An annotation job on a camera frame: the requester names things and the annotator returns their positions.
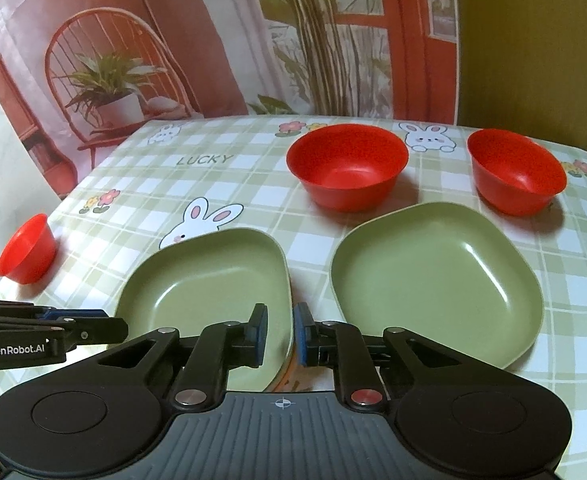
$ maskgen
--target green and white plaid tablecloth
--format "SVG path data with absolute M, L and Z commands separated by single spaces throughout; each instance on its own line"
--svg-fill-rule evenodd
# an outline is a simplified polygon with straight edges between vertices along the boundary
M 209 213 L 241 204 L 242 213 L 221 228 L 250 226 L 272 235 L 287 255 L 294 301 L 307 301 L 318 320 L 342 319 L 328 272 L 333 251 L 351 228 L 417 202 L 462 203 L 493 220 L 541 282 L 544 325 L 533 349 L 512 371 L 550 388 L 571 409 L 573 437 L 558 472 L 565 480 L 587 480 L 587 153 L 541 142 L 564 162 L 567 189 L 534 218 L 507 218 L 488 208 L 475 191 L 465 147 L 472 130 L 450 126 L 445 135 L 456 143 L 454 150 L 412 149 L 409 165 L 384 205 L 336 221 L 309 201 L 289 173 L 285 155 L 297 136 L 339 122 L 375 124 L 405 136 L 396 121 L 348 118 L 266 116 L 146 124 L 51 215 L 61 251 L 48 284 L 19 287 L 3 280 L 0 299 L 103 308 L 113 314 L 134 269 L 158 251 L 163 236 L 182 221 L 186 206 L 205 197 Z M 189 229 L 196 235 L 197 226 Z M 68 361 L 101 349 L 77 349 Z M 0 372 L 0 394 L 54 368 Z M 284 389 L 331 384 L 327 373 L 296 369 Z

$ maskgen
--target small red bowl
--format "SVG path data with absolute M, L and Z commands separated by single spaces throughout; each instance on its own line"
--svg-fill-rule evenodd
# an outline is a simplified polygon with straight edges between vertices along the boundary
M 0 276 L 21 285 L 35 283 L 51 267 L 56 251 L 47 216 L 36 215 L 22 225 L 4 247 L 0 254 Z
M 356 212 L 384 201 L 409 161 L 409 150 L 382 128 L 333 124 L 296 140 L 286 160 L 318 205 Z
M 478 130 L 467 139 L 478 192 L 498 210 L 529 216 L 567 187 L 563 167 L 548 150 L 506 130 Z

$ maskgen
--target rabbit ear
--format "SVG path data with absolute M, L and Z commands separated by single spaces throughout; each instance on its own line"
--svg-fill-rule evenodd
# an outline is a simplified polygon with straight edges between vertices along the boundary
M 184 210 L 184 215 L 182 215 L 182 219 L 185 222 L 190 220 L 204 220 L 204 216 L 207 214 L 207 209 L 209 208 L 209 202 L 203 196 L 196 198 L 193 200 Z
M 433 126 L 429 126 L 427 128 L 427 132 L 432 133 L 432 134 L 443 134 L 446 131 L 447 131 L 446 126 L 437 126 L 436 124 L 434 124 Z
M 410 134 L 415 134 L 422 131 L 422 129 L 419 126 L 416 126 L 415 124 L 411 123 L 400 123 L 400 128 L 402 128 L 404 131 Z
M 221 225 L 228 224 L 232 220 L 235 220 L 242 213 L 244 206 L 241 204 L 230 204 L 218 209 L 216 212 L 209 215 L 213 225 L 220 227 Z

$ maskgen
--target metal screw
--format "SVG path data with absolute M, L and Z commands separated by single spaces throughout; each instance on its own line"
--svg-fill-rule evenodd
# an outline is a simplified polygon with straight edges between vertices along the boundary
M 176 394 L 176 402 L 184 406 L 196 406 L 207 400 L 207 394 L 200 390 L 182 390 Z
M 378 390 L 356 390 L 351 394 L 351 400 L 360 406 L 373 406 L 382 400 L 382 394 Z

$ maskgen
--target plate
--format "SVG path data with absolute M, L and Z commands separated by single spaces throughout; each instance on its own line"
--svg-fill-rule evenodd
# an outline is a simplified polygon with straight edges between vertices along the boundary
M 231 370 L 227 387 L 264 391 L 285 373 L 293 342 L 288 267 L 269 235 L 227 229 L 158 251 L 131 275 L 115 315 L 129 324 L 129 339 L 164 326 L 193 336 L 213 323 L 247 321 L 256 303 L 269 313 L 264 364 Z
M 404 327 L 506 368 L 533 344 L 544 301 L 531 267 L 487 218 L 433 202 L 362 224 L 342 241 L 331 283 L 368 335 Z

